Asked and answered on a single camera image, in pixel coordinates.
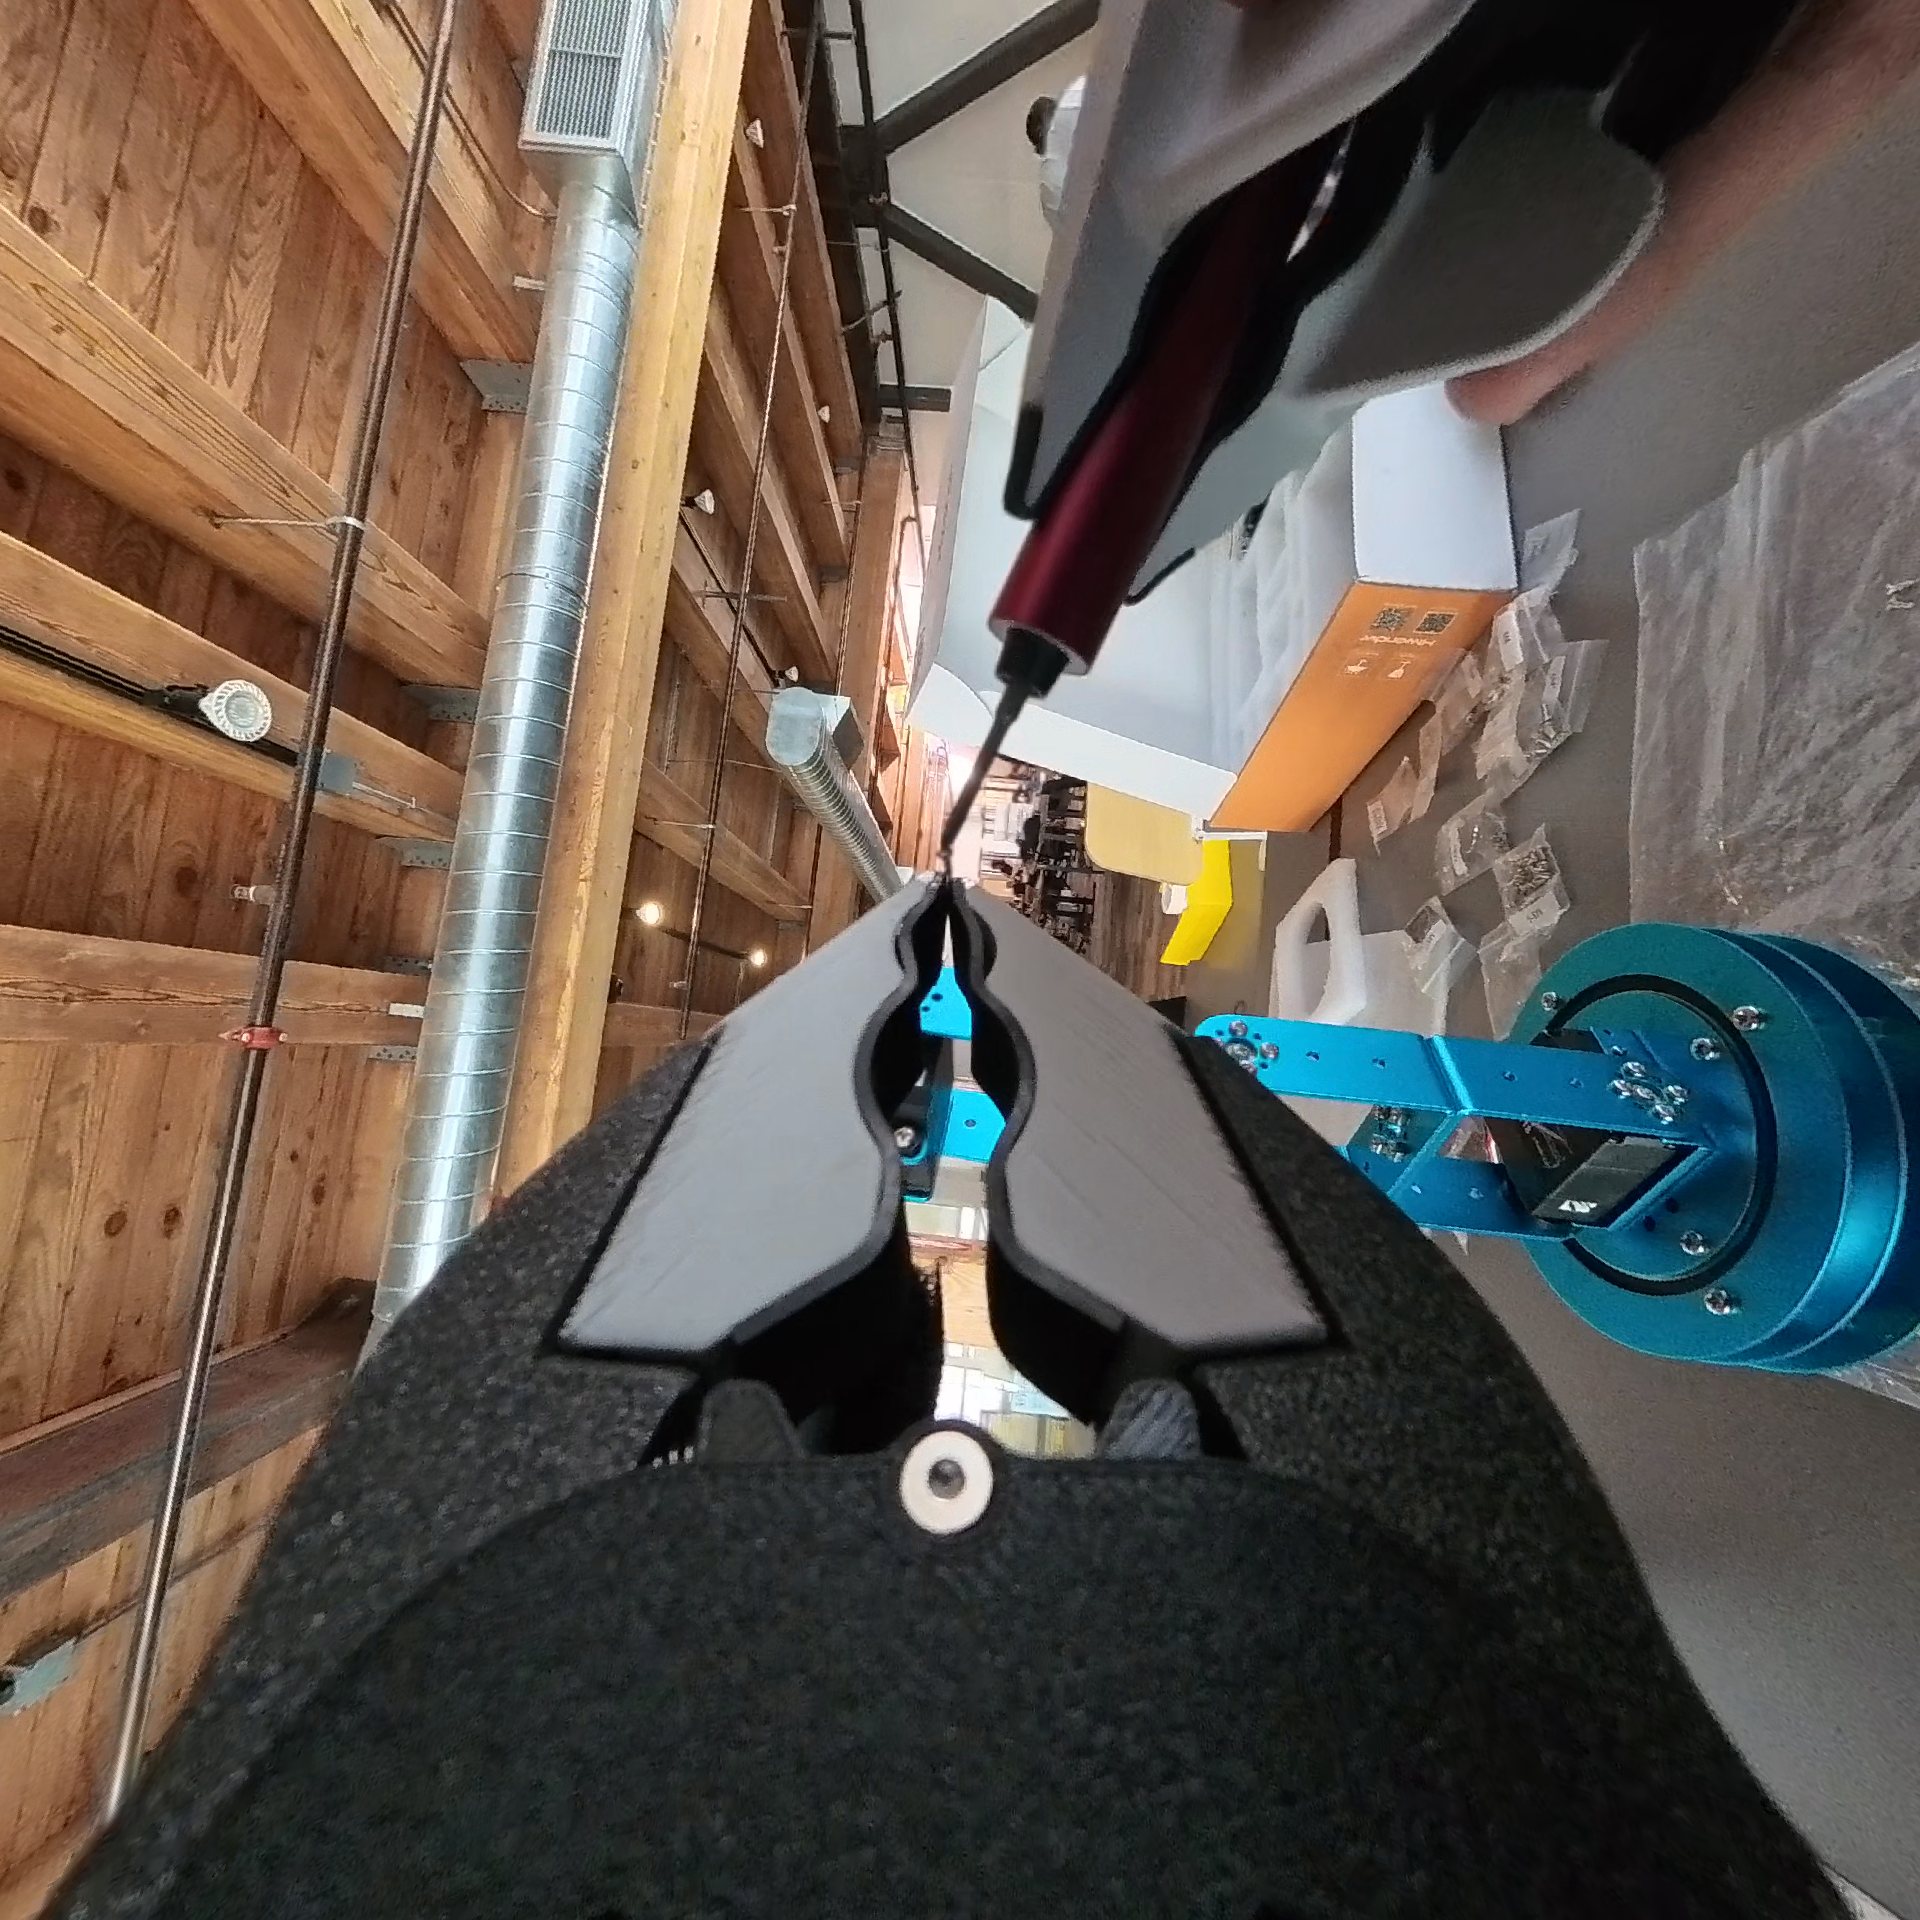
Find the white foam block with hole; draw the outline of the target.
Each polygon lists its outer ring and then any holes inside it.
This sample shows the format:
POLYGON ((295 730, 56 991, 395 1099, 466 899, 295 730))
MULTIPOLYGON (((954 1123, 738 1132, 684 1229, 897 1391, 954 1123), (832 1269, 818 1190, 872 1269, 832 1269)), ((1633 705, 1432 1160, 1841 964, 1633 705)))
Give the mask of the white foam block with hole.
POLYGON ((1275 932, 1270 1003, 1276 1020, 1438 1036, 1447 979, 1428 975, 1406 932, 1360 927, 1358 865, 1326 865, 1275 932))

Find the clear plastic bag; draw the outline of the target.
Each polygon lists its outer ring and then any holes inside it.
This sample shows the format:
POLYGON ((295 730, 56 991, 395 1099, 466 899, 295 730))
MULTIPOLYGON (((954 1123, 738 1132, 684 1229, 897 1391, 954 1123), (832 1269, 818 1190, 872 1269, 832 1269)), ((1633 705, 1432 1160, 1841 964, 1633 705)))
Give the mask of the clear plastic bag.
POLYGON ((1919 989, 1919 349, 1634 556, 1634 923, 1802 937, 1919 989))

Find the orange and white cardboard box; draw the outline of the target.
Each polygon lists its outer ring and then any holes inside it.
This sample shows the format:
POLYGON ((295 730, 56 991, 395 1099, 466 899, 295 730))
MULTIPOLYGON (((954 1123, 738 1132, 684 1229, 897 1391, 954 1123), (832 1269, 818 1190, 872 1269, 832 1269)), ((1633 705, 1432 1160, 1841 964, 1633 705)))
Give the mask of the orange and white cardboard box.
POLYGON ((1516 588, 1501 427, 1444 383, 1372 397, 1254 526, 1124 608, 1002 754, 1207 830, 1311 830, 1516 588))

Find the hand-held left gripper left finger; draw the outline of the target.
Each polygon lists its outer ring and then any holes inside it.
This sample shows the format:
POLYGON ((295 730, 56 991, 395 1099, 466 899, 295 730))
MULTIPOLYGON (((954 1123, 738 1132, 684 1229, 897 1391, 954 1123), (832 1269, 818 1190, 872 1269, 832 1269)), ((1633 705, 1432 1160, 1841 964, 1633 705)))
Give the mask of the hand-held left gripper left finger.
POLYGON ((725 1356, 880 1260, 946 945, 948 884, 908 881, 708 1035, 563 1348, 725 1356))

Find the ceiling spot lamp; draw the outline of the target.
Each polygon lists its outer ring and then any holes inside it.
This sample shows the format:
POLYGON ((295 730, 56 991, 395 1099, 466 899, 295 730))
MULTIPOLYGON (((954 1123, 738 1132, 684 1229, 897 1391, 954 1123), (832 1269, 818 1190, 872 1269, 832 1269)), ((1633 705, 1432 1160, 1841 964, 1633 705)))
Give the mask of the ceiling spot lamp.
POLYGON ((217 685, 164 685, 152 692, 152 705, 243 746, 260 746, 274 736, 271 698, 245 679, 217 685))

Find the person's right hand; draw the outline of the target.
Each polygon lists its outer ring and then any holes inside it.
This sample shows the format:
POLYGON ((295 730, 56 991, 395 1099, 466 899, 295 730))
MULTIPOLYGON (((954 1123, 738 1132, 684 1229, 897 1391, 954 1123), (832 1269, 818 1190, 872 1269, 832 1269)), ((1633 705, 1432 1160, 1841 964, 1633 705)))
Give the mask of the person's right hand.
POLYGON ((1512 427, 1672 310, 1735 241, 1916 77, 1916 3, 1794 4, 1762 61, 1669 158, 1658 230, 1578 322, 1518 359, 1447 382, 1464 421, 1512 427))

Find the silver air duct with grille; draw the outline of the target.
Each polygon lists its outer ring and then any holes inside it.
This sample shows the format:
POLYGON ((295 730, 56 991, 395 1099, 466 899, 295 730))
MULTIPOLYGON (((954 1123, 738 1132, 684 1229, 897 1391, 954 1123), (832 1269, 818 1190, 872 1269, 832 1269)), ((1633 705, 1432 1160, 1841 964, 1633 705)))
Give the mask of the silver air duct with grille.
POLYGON ((558 219, 368 1349, 453 1259, 494 1186, 676 16, 660 3, 541 9, 521 144, 558 185, 558 219))

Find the grey desk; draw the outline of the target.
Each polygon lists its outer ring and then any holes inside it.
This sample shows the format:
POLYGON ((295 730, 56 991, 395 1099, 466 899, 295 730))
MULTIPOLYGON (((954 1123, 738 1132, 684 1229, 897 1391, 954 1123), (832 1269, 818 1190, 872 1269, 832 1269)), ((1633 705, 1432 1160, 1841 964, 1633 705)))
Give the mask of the grey desk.
MULTIPOLYGON (((1553 608, 1606 662, 1589 722, 1524 789, 1570 886, 1556 952, 1630 918, 1638 548, 1743 460, 1916 348, 1916 228, 1803 200, 1509 436, 1520 527, 1581 515, 1553 608)), ((1518 1249, 1447 1257, 1542 1371, 1710 1704, 1839 1874, 1916 1915, 1916 1408, 1855 1383, 1628 1356, 1518 1249)))

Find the pile of small screw bags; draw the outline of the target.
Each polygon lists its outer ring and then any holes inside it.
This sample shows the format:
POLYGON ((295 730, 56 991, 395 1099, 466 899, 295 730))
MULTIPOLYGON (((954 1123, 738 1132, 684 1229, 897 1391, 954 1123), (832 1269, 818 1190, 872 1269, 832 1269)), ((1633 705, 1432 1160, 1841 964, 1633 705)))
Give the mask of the pile of small screw bags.
POLYGON ((1606 645, 1570 640, 1553 608, 1578 558, 1578 527, 1578 511, 1527 527, 1518 596, 1444 672, 1412 755, 1366 805, 1366 831, 1382 852, 1428 823, 1447 769, 1471 784, 1468 800, 1435 825, 1432 891, 1403 934, 1412 989, 1437 1032, 1452 991, 1478 971, 1492 1029, 1507 1035, 1570 907, 1548 830, 1518 834, 1509 805, 1585 730, 1606 661, 1606 645))

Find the silver air duct capped end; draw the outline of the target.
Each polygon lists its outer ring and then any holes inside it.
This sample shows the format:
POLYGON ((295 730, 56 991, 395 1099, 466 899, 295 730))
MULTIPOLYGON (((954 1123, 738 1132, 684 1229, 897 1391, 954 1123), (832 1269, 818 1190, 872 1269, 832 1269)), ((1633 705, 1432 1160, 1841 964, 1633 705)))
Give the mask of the silver air duct capped end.
POLYGON ((781 688, 767 704, 767 761, 805 805, 871 899, 903 888, 900 865, 854 779, 864 734, 844 694, 781 688))

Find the blue toy robot arm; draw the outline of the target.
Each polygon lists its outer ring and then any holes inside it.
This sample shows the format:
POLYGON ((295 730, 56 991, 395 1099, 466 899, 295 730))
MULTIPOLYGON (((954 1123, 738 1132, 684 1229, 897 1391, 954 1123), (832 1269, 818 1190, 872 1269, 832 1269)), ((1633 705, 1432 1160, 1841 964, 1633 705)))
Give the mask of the blue toy robot arm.
MULTIPOLYGON (((992 1100, 951 1118, 944 1044, 973 1017, 944 967, 922 1003, 942 1147, 989 1165, 992 1100)), ((1330 1338, 1360 1239, 1499 1238, 1570 1314, 1669 1360, 1828 1374, 1916 1340, 1916 1008, 1833 947, 1625 924, 1557 961, 1504 1039, 1213 1018, 1187 1069, 1330 1338)), ((1016 1356, 1070 1408, 1126 1380, 1268 1356, 1016 1356)))

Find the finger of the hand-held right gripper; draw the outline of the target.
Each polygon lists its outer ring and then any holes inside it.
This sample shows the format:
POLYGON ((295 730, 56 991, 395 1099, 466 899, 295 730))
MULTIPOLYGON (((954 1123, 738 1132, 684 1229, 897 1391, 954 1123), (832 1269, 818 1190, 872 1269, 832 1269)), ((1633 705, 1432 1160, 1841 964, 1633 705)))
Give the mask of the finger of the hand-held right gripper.
POLYGON ((1661 172, 1601 128, 1594 95, 1496 95, 1446 162, 1418 155, 1380 234, 1309 302, 1271 392, 1207 454, 1132 596, 1311 469, 1360 405, 1547 348, 1663 210, 1661 172))
POLYGON ((1468 3, 1104 4, 1025 359, 1018 503, 1045 503, 1150 332, 1187 227, 1410 80, 1468 3))

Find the red electric screwdriver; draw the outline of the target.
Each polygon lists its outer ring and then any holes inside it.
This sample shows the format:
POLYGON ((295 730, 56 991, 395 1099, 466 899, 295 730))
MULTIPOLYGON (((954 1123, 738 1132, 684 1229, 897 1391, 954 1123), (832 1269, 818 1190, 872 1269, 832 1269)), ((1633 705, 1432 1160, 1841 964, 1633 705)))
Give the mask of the red electric screwdriver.
POLYGON ((1060 679, 1091 672, 1207 452, 1278 380, 1312 294, 1312 210, 1346 144, 1324 136, 1263 169, 1178 245, 1139 353, 1060 469, 995 599, 1000 696, 942 831, 944 878, 1015 722, 1060 679))

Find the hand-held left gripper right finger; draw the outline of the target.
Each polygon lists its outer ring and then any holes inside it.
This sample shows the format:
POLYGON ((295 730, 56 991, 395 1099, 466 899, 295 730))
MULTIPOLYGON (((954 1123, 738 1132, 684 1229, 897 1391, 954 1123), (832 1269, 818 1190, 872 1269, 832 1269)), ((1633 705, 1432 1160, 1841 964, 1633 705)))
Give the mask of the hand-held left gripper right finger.
POLYGON ((1010 1356, 1278 1356, 1330 1326, 1187 1069, 1184 1035, 1005 903, 948 891, 1010 1356))

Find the yellow plastic bin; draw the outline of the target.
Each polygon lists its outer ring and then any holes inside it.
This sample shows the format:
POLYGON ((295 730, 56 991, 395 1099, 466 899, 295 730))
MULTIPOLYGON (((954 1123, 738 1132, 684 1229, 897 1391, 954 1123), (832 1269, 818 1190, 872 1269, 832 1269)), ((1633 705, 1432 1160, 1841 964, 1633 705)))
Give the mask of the yellow plastic bin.
POLYGON ((1171 923, 1160 967, 1187 969, 1207 956, 1235 905, 1233 852, 1251 848, 1263 871, 1266 844, 1259 831, 1203 834, 1181 873, 1157 881, 1160 911, 1171 923))

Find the metal ceiling pipe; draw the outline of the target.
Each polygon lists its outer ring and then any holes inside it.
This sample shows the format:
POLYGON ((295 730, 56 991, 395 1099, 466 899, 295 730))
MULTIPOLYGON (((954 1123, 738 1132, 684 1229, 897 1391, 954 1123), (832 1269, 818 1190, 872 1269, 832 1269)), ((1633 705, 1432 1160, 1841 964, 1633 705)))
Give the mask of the metal ceiling pipe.
POLYGON ((227 1032, 233 1049, 233 1088, 227 1109, 219 1174, 210 1196, 206 1238, 202 1245, 198 1281, 188 1321, 186 1358, 178 1376, 178 1411, 163 1465, 160 1497, 153 1513, 148 1559, 138 1591, 134 1634, 126 1693, 113 1736, 105 1773, 100 1830, 110 1830, 126 1812, 148 1744, 148 1722, 163 1655, 163 1624, 173 1586, 178 1540, 190 1500, 190 1485, 202 1447, 202 1430, 210 1391, 217 1333, 227 1309, 229 1268, 238 1238, 238 1217, 251 1174, 251 1149, 258 1125, 268 1069, 283 1032, 276 1020, 283 973, 300 918, 300 891, 307 868, 307 844, 317 811, 323 761, 331 727, 331 696, 347 654, 347 625, 354 590, 371 537, 372 489, 380 447, 387 430, 395 368, 412 298, 413 271, 424 227, 429 168, 443 123, 453 80, 453 48, 464 4, 440 3, 421 82, 421 111, 407 153, 403 201, 395 222, 387 275, 381 278, 372 364, 354 421, 351 462, 347 470, 347 503, 335 518, 330 584, 323 606, 317 661, 307 690, 307 718, 300 734, 293 795, 283 808, 283 839, 274 871, 274 895, 263 932, 258 964, 245 1018, 227 1032))

